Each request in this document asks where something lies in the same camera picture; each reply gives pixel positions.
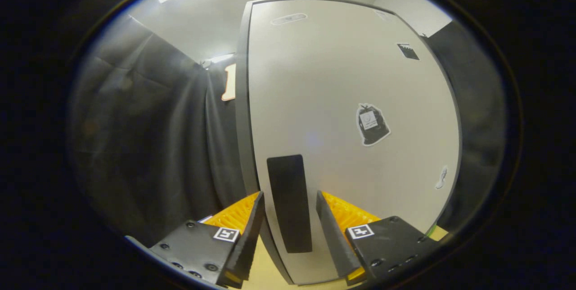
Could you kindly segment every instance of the black rectangular panel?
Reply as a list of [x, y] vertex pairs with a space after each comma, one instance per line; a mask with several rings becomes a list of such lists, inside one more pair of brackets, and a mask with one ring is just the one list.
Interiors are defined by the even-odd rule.
[[310, 214], [302, 155], [270, 157], [266, 161], [274, 209], [286, 251], [311, 252]]

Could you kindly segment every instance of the white label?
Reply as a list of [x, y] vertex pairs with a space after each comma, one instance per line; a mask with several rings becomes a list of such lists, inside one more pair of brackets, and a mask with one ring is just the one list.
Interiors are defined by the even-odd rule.
[[374, 232], [372, 231], [372, 229], [370, 229], [370, 227], [368, 227], [367, 224], [356, 227], [350, 227], [348, 228], [348, 231], [350, 232], [350, 236], [352, 236], [352, 239], [364, 238], [374, 235]]
[[370, 129], [372, 127], [378, 126], [374, 112], [364, 112], [364, 114], [360, 115], [360, 120], [362, 120], [362, 126], [364, 129]]
[[230, 241], [230, 243], [234, 243], [239, 234], [239, 229], [220, 227], [214, 235], [214, 238], [219, 239], [220, 241]]
[[446, 183], [446, 174], [448, 174], [448, 165], [445, 165], [442, 168], [442, 172], [440, 173], [440, 179], [438, 180], [438, 183], [436, 183], [436, 186], [434, 186], [436, 189], [440, 189], [444, 186], [444, 184]]

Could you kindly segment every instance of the gray curtain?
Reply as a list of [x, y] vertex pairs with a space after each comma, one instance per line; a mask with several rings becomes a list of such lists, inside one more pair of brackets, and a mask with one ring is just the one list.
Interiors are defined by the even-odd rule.
[[222, 75], [129, 16], [92, 46], [68, 136], [80, 188], [113, 229], [151, 246], [245, 195]]

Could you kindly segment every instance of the white wall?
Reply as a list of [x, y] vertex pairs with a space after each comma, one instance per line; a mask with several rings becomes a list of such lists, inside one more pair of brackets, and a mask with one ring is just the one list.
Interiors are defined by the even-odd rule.
[[428, 0], [376, 0], [374, 5], [395, 12], [418, 34], [428, 37], [452, 21]]

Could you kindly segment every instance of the screw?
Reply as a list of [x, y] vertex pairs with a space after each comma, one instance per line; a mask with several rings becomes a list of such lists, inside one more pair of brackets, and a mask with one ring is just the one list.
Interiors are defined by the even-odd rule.
[[375, 259], [374, 261], [372, 261], [372, 263], [370, 263], [370, 265], [372, 265], [372, 266], [378, 266], [380, 264], [382, 264], [381, 259]]
[[415, 259], [417, 257], [417, 255], [412, 255], [411, 257], [406, 259], [406, 263], [409, 263], [410, 261], [412, 261], [413, 259]]
[[206, 263], [204, 264], [204, 267], [208, 270], [208, 271], [212, 271], [212, 272], [216, 272], [218, 271], [218, 266], [212, 264], [212, 263]]

